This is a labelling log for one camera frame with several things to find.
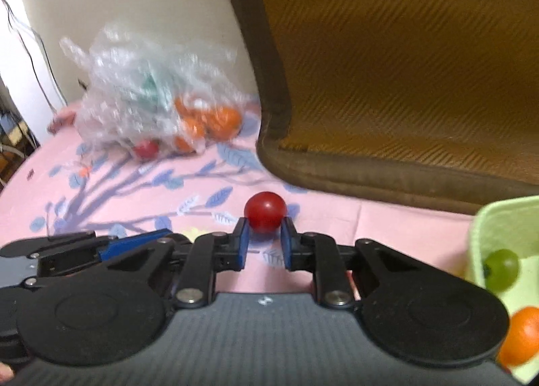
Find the red cherry tomato back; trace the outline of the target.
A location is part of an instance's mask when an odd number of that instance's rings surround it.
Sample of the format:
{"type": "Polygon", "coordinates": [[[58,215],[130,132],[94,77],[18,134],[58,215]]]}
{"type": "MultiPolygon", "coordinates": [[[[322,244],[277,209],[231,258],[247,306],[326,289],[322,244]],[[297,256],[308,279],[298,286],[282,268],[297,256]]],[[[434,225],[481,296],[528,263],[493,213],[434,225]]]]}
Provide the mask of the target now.
{"type": "Polygon", "coordinates": [[[276,231],[287,212],[284,199],[271,191],[253,195],[244,207],[244,217],[248,219],[250,228],[259,234],[276,231]]]}

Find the pink deer-print tablecloth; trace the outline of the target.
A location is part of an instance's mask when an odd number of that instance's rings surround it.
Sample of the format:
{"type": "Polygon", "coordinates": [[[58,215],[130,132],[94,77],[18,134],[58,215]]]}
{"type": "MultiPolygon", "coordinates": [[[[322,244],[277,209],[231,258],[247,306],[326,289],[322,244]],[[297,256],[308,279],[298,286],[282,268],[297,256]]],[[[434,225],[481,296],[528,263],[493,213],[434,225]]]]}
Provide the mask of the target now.
{"type": "Polygon", "coordinates": [[[167,228],[195,239],[230,231],[249,198],[281,196],[301,232],[351,244],[371,238],[461,276],[470,218],[362,201],[287,184],[259,163],[259,116],[250,110],[240,136],[195,157],[141,163],[126,150],[97,150],[59,114],[55,134],[18,169],[1,193],[1,240],[94,231],[118,237],[167,228]]]}

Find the green tomato in bowl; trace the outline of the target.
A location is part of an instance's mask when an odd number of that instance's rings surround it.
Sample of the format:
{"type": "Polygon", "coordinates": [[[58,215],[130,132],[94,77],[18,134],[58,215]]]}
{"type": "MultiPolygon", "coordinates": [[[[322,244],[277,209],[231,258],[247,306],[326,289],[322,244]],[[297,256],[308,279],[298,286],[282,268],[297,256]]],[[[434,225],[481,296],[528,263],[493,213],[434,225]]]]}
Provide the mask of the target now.
{"type": "Polygon", "coordinates": [[[493,293],[511,288],[520,275],[520,259],[509,249],[491,252],[483,261],[485,287],[493,293]]]}

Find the orange tomato in bowl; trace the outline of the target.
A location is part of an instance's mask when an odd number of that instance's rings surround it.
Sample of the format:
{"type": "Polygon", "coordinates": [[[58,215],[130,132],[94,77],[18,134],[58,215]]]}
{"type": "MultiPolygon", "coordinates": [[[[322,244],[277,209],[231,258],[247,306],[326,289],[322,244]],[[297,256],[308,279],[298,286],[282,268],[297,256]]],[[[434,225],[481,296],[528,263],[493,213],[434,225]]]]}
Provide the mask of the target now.
{"type": "Polygon", "coordinates": [[[498,361],[505,368],[518,367],[538,353],[538,308],[527,306],[515,312],[498,354],[498,361]]]}

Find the green square plastic bowl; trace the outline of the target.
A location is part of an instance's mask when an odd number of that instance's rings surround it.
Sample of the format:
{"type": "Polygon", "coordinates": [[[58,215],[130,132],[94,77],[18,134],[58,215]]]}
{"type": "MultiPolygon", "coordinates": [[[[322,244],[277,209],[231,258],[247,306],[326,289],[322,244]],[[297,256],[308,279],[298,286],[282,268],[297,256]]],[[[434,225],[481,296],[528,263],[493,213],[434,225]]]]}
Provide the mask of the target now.
{"type": "Polygon", "coordinates": [[[510,314],[538,306],[538,198],[490,203],[468,233],[466,278],[491,291],[510,314]]]}

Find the clear plastic fruit bag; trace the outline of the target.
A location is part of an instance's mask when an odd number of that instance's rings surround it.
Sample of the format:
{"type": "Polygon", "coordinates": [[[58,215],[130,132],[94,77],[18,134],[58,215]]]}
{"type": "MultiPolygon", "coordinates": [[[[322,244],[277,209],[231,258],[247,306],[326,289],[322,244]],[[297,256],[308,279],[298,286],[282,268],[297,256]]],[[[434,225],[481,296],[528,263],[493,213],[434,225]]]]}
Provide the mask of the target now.
{"type": "Polygon", "coordinates": [[[94,148],[121,146],[142,159],[200,154],[240,133],[252,96],[231,78],[236,51],[191,40],[163,43],[107,24],[87,49],[59,46],[88,77],[73,126],[94,148]]]}

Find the brown seat cushion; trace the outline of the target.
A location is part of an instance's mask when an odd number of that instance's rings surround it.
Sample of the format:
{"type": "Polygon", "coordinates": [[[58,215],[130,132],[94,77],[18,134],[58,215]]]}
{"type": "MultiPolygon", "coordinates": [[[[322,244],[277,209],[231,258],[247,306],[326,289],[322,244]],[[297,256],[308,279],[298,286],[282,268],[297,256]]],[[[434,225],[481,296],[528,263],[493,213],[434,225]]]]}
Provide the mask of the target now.
{"type": "Polygon", "coordinates": [[[538,192],[538,0],[230,0],[290,184],[473,213],[538,192]]]}

